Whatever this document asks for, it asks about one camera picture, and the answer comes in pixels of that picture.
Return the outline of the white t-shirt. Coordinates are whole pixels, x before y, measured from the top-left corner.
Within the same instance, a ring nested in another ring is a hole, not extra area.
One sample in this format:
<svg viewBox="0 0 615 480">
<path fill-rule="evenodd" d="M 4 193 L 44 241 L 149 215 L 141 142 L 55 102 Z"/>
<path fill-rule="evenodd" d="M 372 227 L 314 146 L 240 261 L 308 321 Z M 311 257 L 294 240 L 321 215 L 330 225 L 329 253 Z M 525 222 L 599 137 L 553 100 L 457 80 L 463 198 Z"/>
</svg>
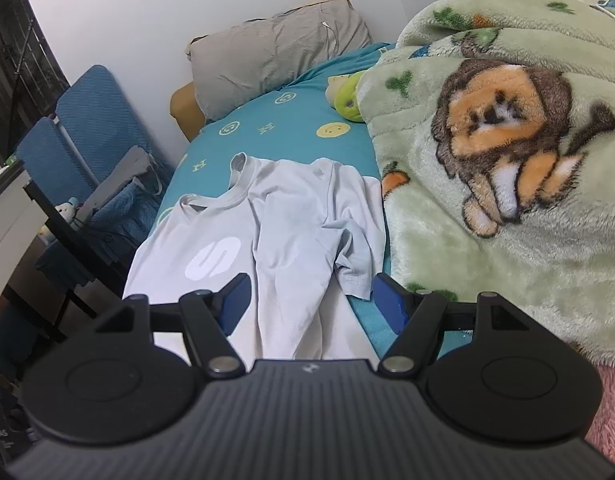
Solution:
<svg viewBox="0 0 615 480">
<path fill-rule="evenodd" d="M 227 191 L 178 198 L 137 249 L 127 295 L 170 304 L 249 275 L 251 299 L 230 334 L 258 359 L 378 357 L 352 310 L 383 268 L 381 185 L 321 158 L 309 164 L 237 154 Z"/>
</svg>

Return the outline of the grey folded cloth on chair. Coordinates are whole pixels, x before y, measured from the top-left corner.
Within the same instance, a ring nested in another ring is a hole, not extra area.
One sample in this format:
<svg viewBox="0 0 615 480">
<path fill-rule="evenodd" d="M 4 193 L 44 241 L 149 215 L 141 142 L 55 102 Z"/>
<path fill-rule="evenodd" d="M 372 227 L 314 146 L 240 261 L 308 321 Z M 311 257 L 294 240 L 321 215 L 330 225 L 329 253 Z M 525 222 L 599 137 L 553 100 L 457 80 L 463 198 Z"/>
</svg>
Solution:
<svg viewBox="0 0 615 480">
<path fill-rule="evenodd" d="M 163 182 L 156 171 L 156 161 L 151 154 L 138 145 L 132 146 L 116 164 L 111 174 L 104 179 L 83 203 L 76 219 L 88 221 L 91 216 L 113 200 L 129 183 L 135 183 L 143 191 L 146 189 L 139 178 L 145 174 L 153 174 L 156 189 L 152 196 L 158 196 L 163 191 Z"/>
</svg>

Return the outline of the green lion fleece blanket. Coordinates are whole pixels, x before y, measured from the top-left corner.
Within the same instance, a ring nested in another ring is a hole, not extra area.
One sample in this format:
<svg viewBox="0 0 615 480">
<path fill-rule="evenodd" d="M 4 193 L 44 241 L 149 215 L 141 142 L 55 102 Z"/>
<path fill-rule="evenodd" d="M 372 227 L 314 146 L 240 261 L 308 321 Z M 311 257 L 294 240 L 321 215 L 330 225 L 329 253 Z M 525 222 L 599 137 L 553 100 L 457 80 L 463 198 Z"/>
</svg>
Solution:
<svg viewBox="0 0 615 480">
<path fill-rule="evenodd" d="M 615 366 L 615 8 L 439 0 L 359 79 L 391 273 Z"/>
</svg>

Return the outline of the mustard yellow headboard cushion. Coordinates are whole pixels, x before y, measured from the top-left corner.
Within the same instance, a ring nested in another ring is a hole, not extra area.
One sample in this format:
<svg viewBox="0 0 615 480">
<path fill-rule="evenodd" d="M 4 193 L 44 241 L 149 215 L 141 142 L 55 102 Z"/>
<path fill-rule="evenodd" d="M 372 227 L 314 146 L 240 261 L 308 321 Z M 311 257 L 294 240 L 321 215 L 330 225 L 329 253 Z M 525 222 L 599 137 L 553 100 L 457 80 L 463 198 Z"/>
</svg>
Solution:
<svg viewBox="0 0 615 480">
<path fill-rule="evenodd" d="M 177 89 L 170 97 L 170 116 L 189 142 L 196 139 L 205 126 L 205 116 L 196 102 L 192 82 Z"/>
</svg>

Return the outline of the blue covered chair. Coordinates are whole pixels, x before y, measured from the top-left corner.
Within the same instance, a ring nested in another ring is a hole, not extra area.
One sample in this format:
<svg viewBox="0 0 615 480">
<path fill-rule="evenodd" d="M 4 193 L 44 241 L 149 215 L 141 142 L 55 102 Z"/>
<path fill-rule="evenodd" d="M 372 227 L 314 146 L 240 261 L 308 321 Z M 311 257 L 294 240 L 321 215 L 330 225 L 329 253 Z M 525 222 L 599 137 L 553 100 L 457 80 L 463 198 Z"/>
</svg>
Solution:
<svg viewBox="0 0 615 480">
<path fill-rule="evenodd" d="M 106 67 L 92 66 L 60 97 L 54 123 L 96 187 L 132 146 L 153 156 L 163 182 L 158 196 L 152 196 L 154 175 L 145 174 L 139 178 L 144 191 L 129 183 L 88 221 L 76 219 L 91 234 L 138 246 L 150 232 L 173 168 L 152 148 L 142 123 Z"/>
<path fill-rule="evenodd" d="M 26 171 L 53 205 L 84 203 L 96 185 L 48 117 L 36 122 L 16 147 Z"/>
</svg>

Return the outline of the pink fluffy blanket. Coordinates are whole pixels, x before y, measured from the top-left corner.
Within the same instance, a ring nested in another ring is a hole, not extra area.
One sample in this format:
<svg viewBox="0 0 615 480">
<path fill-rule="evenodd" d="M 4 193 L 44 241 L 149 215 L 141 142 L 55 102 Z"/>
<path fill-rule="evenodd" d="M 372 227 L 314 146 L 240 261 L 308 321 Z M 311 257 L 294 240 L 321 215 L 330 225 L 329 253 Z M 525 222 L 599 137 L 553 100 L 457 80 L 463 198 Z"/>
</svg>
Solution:
<svg viewBox="0 0 615 480">
<path fill-rule="evenodd" d="M 603 398 L 586 440 L 615 464 L 615 367 L 598 365 Z"/>
</svg>

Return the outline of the green plush toy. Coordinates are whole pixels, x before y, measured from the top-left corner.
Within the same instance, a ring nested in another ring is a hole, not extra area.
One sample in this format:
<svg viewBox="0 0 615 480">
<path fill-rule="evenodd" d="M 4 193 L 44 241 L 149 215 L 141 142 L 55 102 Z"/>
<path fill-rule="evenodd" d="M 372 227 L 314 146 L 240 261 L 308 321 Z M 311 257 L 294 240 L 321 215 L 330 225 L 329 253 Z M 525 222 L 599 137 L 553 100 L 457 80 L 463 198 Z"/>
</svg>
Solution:
<svg viewBox="0 0 615 480">
<path fill-rule="evenodd" d="M 339 115 L 349 122 L 363 122 L 359 111 L 356 89 L 358 82 L 365 74 L 363 70 L 354 74 L 330 76 L 325 92 L 326 100 Z"/>
</svg>

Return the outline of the grey pillow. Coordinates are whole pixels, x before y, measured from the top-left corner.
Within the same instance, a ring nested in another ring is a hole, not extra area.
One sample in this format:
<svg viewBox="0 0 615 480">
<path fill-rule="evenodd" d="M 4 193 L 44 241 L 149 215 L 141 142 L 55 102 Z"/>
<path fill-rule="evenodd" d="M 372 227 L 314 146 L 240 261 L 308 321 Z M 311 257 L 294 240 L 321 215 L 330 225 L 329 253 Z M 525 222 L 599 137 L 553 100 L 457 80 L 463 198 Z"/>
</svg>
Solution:
<svg viewBox="0 0 615 480">
<path fill-rule="evenodd" d="M 371 44 L 352 0 L 319 0 L 193 38 L 194 97 L 209 122 L 294 81 L 318 64 Z"/>
</svg>

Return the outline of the white desk with black frame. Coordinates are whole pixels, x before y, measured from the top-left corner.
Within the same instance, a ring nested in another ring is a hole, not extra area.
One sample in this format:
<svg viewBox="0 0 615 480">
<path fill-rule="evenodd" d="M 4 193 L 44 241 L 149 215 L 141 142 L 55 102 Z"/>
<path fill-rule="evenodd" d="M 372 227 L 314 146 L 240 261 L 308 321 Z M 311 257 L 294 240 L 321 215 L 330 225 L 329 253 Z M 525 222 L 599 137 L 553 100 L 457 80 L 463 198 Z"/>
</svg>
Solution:
<svg viewBox="0 0 615 480">
<path fill-rule="evenodd" d="M 121 295 L 125 280 L 105 263 L 60 216 L 19 160 L 0 170 L 0 297 L 42 226 L 50 229 L 68 252 L 94 278 Z"/>
</svg>

